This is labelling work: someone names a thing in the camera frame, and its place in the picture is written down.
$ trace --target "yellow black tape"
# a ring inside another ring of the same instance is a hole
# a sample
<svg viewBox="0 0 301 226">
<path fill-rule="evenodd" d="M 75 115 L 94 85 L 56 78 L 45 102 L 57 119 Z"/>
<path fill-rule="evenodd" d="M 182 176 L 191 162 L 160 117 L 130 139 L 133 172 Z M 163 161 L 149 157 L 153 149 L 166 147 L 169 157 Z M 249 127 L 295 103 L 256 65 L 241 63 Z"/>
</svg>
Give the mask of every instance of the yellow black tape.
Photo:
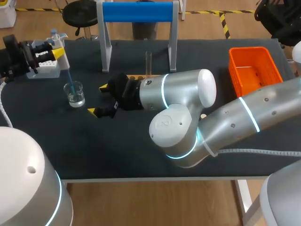
<svg viewBox="0 0 301 226">
<path fill-rule="evenodd" d="M 55 11 L 57 8 L 16 8 L 16 11 Z M 186 11 L 185 14 L 217 14 L 220 13 L 254 13 L 254 10 L 205 10 L 205 11 Z"/>
<path fill-rule="evenodd" d="M 224 13 L 220 13 L 220 20 L 221 20 L 221 23 L 222 23 L 222 28 L 224 30 L 224 34 L 226 36 L 226 39 L 231 39 L 230 32 L 229 32 L 229 29 L 228 29 L 228 26 L 227 26 L 227 23 L 226 23 L 226 18 L 225 18 Z"/>
<path fill-rule="evenodd" d="M 50 12 L 58 12 L 57 8 L 16 8 L 17 12 L 20 11 L 50 11 Z"/>
<path fill-rule="evenodd" d="M 205 11 L 186 11 L 185 14 L 217 14 L 220 13 L 254 13 L 254 10 L 205 10 Z"/>
</svg>

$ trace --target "clear glass tube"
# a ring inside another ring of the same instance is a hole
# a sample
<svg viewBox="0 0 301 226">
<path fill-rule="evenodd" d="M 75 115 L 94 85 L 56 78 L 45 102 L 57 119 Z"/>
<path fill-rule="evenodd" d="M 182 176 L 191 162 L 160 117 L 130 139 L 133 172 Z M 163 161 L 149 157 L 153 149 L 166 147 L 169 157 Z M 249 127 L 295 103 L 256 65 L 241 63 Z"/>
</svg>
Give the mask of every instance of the clear glass tube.
<svg viewBox="0 0 301 226">
<path fill-rule="evenodd" d="M 151 52 L 145 52 L 145 75 L 151 77 Z"/>
<path fill-rule="evenodd" d="M 73 86 L 67 83 L 64 86 L 64 91 L 67 95 L 71 107 L 81 107 L 85 103 L 83 85 L 79 81 L 74 81 Z"/>
</svg>

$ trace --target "water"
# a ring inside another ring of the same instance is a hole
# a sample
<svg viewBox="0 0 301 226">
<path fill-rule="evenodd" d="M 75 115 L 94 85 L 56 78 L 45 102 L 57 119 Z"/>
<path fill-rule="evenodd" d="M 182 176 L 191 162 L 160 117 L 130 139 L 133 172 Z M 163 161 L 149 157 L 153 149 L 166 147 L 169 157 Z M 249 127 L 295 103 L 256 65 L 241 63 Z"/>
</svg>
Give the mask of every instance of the water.
<svg viewBox="0 0 301 226">
<path fill-rule="evenodd" d="M 70 93 L 68 95 L 69 104 L 72 107 L 81 107 L 85 104 L 85 97 L 83 91 L 77 91 L 74 95 Z"/>
</svg>

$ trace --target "white cable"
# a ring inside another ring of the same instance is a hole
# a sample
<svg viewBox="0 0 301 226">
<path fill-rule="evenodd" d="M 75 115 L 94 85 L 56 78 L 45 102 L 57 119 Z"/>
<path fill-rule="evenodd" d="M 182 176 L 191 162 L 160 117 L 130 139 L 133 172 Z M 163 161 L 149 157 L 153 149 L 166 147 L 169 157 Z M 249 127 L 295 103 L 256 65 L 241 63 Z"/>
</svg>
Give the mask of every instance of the white cable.
<svg viewBox="0 0 301 226">
<path fill-rule="evenodd" d="M 218 154 L 222 153 L 254 153 L 254 154 L 270 154 L 270 155 L 281 155 L 281 156 L 296 156 L 301 157 L 301 152 L 282 152 L 282 151 L 271 151 L 261 149 L 222 149 L 217 151 Z"/>
<path fill-rule="evenodd" d="M 3 104 L 2 104 L 2 100 L 1 100 L 1 94 L 2 94 L 2 90 L 4 88 L 4 86 L 6 85 L 5 82 L 2 82 L 0 84 L 0 112 L 3 114 L 4 118 L 5 118 L 5 121 L 7 122 L 8 126 L 13 128 L 13 124 L 11 123 L 8 115 L 6 114 L 5 110 L 4 110 L 4 107 L 3 107 Z"/>
</svg>

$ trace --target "orange plastic crate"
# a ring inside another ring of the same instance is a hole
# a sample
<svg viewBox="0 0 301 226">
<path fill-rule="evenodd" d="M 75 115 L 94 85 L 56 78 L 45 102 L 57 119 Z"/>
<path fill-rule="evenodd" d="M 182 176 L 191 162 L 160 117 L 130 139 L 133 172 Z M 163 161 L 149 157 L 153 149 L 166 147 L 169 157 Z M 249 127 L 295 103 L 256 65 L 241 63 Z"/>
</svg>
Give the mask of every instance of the orange plastic crate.
<svg viewBox="0 0 301 226">
<path fill-rule="evenodd" d="M 231 48 L 229 54 L 229 71 L 237 97 L 283 82 L 266 48 Z"/>
</svg>

